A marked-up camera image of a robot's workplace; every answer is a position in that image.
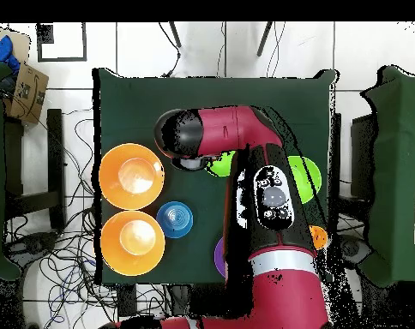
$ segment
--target table leg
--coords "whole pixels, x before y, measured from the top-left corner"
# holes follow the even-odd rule
[[[262,51],[264,50],[264,45],[266,44],[268,33],[270,33],[270,29],[272,28],[272,21],[268,21],[266,28],[264,29],[264,34],[262,35],[261,43],[259,44],[258,52],[256,53],[257,56],[261,56]]]
[[[182,46],[182,43],[180,43],[180,38],[178,37],[178,33],[177,33],[176,26],[174,24],[174,21],[169,21],[169,23],[170,23],[170,27],[172,30],[172,35],[174,36],[174,39],[176,40],[176,46],[180,48]]]

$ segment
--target floor tile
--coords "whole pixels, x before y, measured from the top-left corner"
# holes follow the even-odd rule
[[[150,301],[151,299],[163,301],[165,296],[169,299],[165,286],[162,284],[136,284],[135,288],[138,301]]]
[[[355,270],[345,269],[348,284],[351,287],[352,297],[354,302],[362,302],[362,290],[360,284],[360,277]]]
[[[384,65],[398,65],[415,74],[415,22],[336,21],[335,31],[339,89],[373,87],[376,72]]]
[[[272,25],[262,55],[256,55],[266,24],[265,21],[227,22],[228,77],[266,77],[270,57],[276,46]],[[283,21],[276,21],[278,39],[283,26]],[[275,77],[312,78],[322,69],[331,69],[333,22],[287,21],[279,42],[279,54]],[[272,76],[276,61],[277,51],[268,76]]]
[[[27,223],[23,217],[12,218],[12,231],[16,232],[19,238],[21,235],[29,235],[36,232],[49,232],[51,230],[49,209],[28,213],[26,217]],[[11,221],[8,222],[8,231],[11,231]]]
[[[10,27],[21,33],[29,35],[31,46],[28,64],[49,76],[49,88],[93,88],[92,68],[108,68],[116,70],[116,23],[114,22],[88,22],[87,29],[87,61],[86,62],[38,62],[37,30],[35,23],[11,23]],[[71,27],[72,32],[63,33],[63,23],[54,23],[54,45],[57,55],[69,57],[72,49],[70,40],[82,38],[78,26]],[[61,33],[60,45],[55,37]],[[48,51],[48,45],[42,45],[42,53]]]
[[[341,114],[340,131],[340,179],[350,182],[351,173],[351,126],[352,120],[369,115],[372,110],[368,102],[356,92],[335,93],[335,111]],[[351,185],[340,182],[340,194],[351,195]]]
[[[78,171],[74,160],[79,163],[80,171],[86,166],[92,156],[90,149],[81,141],[78,135],[90,145],[93,150],[93,112],[92,91],[58,91],[48,90],[45,96],[43,110],[39,120],[46,126],[47,110],[61,109],[63,115],[63,146],[71,157],[64,151],[64,180],[65,194],[72,195],[78,185]],[[47,140],[48,132],[41,124],[23,123],[24,135],[22,138],[22,183],[24,194],[33,194],[47,191]],[[90,187],[91,172],[94,159],[90,161],[84,170],[83,179]],[[82,187],[78,189],[78,195],[82,195]]]
[[[182,43],[175,76],[217,73],[218,56],[224,44],[221,22],[176,22]],[[168,23],[161,23],[175,43]],[[174,67],[177,51],[160,30],[157,22],[117,24],[117,72],[124,77],[160,77]]]
[[[137,303],[137,310],[140,314],[153,314],[156,318],[161,319],[165,318],[165,304],[163,301],[146,301],[146,302],[138,302]]]
[[[59,305],[56,303],[52,305],[53,309],[58,309],[58,307]],[[114,318],[117,319],[116,309],[105,308],[105,310],[112,320],[113,313],[115,313]],[[26,323],[37,323],[40,329],[43,329],[45,324],[54,316],[54,314],[51,316],[47,302],[24,302],[23,311]],[[74,329],[74,326],[75,329],[98,329],[109,322],[100,305],[87,306],[81,302],[64,304],[60,313],[56,316],[57,318],[50,324],[48,329]]]
[[[90,199],[84,199],[85,207],[91,206],[91,204],[92,202]],[[73,216],[76,212],[81,211],[82,208],[82,199],[75,198],[72,205],[67,208],[66,219],[69,220],[71,216]],[[57,253],[57,256],[60,258],[73,259],[75,258],[75,254],[77,252],[75,247],[78,247],[78,244],[80,243],[80,247],[86,244],[84,252],[93,255],[93,241],[88,241],[84,238],[82,238],[81,240],[79,240],[79,238],[75,238],[75,236],[78,235],[78,231],[81,231],[81,215],[71,221],[71,223],[66,228],[66,232],[63,234],[63,236],[60,237],[60,242],[58,242],[55,246],[55,249],[60,249],[69,245],[72,247],[72,249],[70,251],[62,252],[57,252],[56,250],[54,250],[53,253]],[[60,258],[47,255],[43,259],[43,261],[37,260],[28,268],[23,287],[24,299],[41,301],[45,301],[48,299],[51,288],[55,284],[62,283],[60,277],[58,277],[57,273],[53,271],[55,267],[58,270],[64,269],[59,273],[61,278],[67,278],[69,276],[69,273],[72,272],[74,261],[63,260]],[[87,268],[90,269],[91,273],[94,272],[94,268],[91,264],[88,264]],[[54,291],[51,294],[51,299],[55,299],[57,297],[58,290],[59,288],[54,289]],[[83,297],[87,296],[86,291],[84,289],[81,291],[81,293]],[[75,293],[72,293],[71,299],[77,300],[78,296]]]
[[[327,309],[327,313],[328,313],[328,321],[333,324],[333,313],[331,312],[331,302],[326,302],[325,303],[325,308]]]
[[[355,236],[358,238],[362,238],[363,239],[363,231],[364,231],[364,226],[361,226],[361,224],[363,224],[362,222],[359,222],[355,219],[349,218],[347,216],[339,216],[339,223],[337,224],[337,229],[338,230],[342,230],[342,229],[347,229],[349,228],[350,230],[344,230],[341,231],[343,232],[343,235],[349,235],[349,236]]]

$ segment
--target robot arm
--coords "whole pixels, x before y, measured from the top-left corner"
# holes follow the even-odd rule
[[[326,326],[310,228],[271,120],[248,106],[174,110],[158,120],[155,140],[182,170],[201,170],[213,157],[237,151],[227,183],[224,241],[226,295],[241,309],[199,321],[170,318],[161,328]]]

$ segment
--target green bowl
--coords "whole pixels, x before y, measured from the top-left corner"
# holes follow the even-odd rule
[[[234,151],[222,153],[213,163],[208,163],[205,169],[212,176],[229,176],[234,153]]]
[[[311,181],[315,186],[316,193],[318,193],[322,186],[321,171],[311,159],[304,158],[304,161],[307,165],[308,171],[310,172]],[[302,201],[302,204],[305,204],[312,200],[314,195],[311,183],[308,180],[307,173],[304,168],[304,163],[299,156],[288,157],[288,163],[292,168],[292,173],[298,188],[300,200]]]

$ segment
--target blue object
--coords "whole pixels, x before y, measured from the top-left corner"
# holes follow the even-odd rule
[[[13,74],[17,75],[20,69],[20,63],[12,55],[12,41],[8,35],[0,40],[0,61],[5,62],[13,70]]]
[[[194,223],[189,207],[176,201],[165,203],[157,212],[156,220],[169,238],[183,237]]]

